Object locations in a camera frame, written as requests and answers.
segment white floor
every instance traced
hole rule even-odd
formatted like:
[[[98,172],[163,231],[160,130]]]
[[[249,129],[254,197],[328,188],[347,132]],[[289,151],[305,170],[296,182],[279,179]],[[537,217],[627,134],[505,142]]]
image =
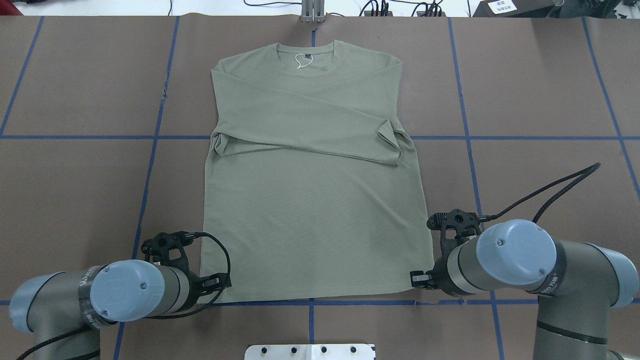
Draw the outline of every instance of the white floor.
[[[268,3],[274,0],[247,0],[248,3]],[[366,0],[325,0],[326,12],[357,16]],[[479,0],[469,0],[471,12]],[[38,4],[15,3],[24,15],[167,15],[170,0],[47,0]],[[415,5],[391,2],[394,16],[410,16]],[[467,0],[443,0],[440,4],[448,17],[468,16]],[[620,5],[618,14],[640,19],[638,7]],[[281,15],[300,14],[300,5],[246,6],[242,0],[173,0],[171,15],[202,13],[206,15]]]

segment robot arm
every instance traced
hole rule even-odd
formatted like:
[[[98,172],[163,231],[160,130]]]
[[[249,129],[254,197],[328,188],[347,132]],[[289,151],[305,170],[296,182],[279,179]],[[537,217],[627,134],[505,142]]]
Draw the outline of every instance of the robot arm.
[[[454,210],[448,217],[456,215],[475,214]],[[538,295],[534,360],[638,359],[607,350],[610,308],[631,303],[639,288],[626,256],[553,239],[527,220],[459,240],[462,244],[443,251],[432,271],[412,272],[415,287],[440,288],[456,297],[505,287]]]
[[[189,270],[184,246],[201,236],[210,235],[160,233],[144,241],[146,261],[116,261],[86,271],[30,279],[12,297],[9,314],[13,326],[33,332],[36,343],[77,333],[42,347],[34,354],[37,359],[99,359],[100,329],[117,322],[184,311],[199,297],[231,286],[229,271],[198,277]],[[169,251],[176,249],[180,257],[170,259]]]

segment blue joint cap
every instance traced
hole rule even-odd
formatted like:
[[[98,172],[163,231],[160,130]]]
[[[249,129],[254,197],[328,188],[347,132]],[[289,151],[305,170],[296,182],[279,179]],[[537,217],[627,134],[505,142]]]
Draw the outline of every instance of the blue joint cap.
[[[129,322],[149,315],[163,295],[160,270],[146,261],[123,260],[100,270],[91,285],[90,298],[103,318]]]
[[[544,279],[556,265],[556,246],[549,234],[528,220],[509,220],[478,238],[476,256],[494,279],[523,286]]]
[[[638,279],[636,266],[628,257],[615,250],[599,247],[592,243],[585,244],[598,249],[609,260],[611,266],[613,266],[613,270],[616,272],[619,286],[618,300],[611,307],[623,307],[631,304],[634,300],[634,295],[640,288],[640,279]]]
[[[11,297],[11,303],[9,303],[9,317],[13,320],[14,328],[22,332],[33,332],[27,324],[27,316],[29,315],[31,303],[47,281],[62,273],[63,272],[55,272],[49,275],[34,277],[22,283],[22,285],[15,290],[15,293]]]

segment white label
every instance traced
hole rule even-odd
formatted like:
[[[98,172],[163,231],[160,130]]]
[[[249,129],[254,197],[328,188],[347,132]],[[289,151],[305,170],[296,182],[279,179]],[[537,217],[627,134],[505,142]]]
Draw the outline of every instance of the white label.
[[[511,0],[498,0],[488,3],[487,5],[489,5],[494,14],[508,13],[518,10]]]

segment neckline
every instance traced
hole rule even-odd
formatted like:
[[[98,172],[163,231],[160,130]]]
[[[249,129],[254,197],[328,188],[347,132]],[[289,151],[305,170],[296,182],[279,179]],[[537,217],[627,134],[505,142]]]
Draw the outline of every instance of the neckline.
[[[296,47],[296,46],[282,45],[281,43],[277,42],[275,44],[272,44],[269,47],[269,53],[270,53],[270,58],[273,66],[280,72],[283,72],[287,75],[295,75],[295,76],[317,76],[317,75],[326,74],[327,72],[331,71],[334,67],[336,67],[339,60],[339,54],[340,54],[339,44],[340,42],[338,40],[334,40],[333,42],[330,42],[329,44],[322,45],[322,46]],[[333,53],[333,56],[331,58],[331,62],[325,65],[324,67],[321,67],[319,69],[307,69],[304,71],[297,71],[298,69],[291,69],[290,67],[285,65],[282,61],[280,61],[280,57],[278,56],[278,53],[311,54],[311,55]]]

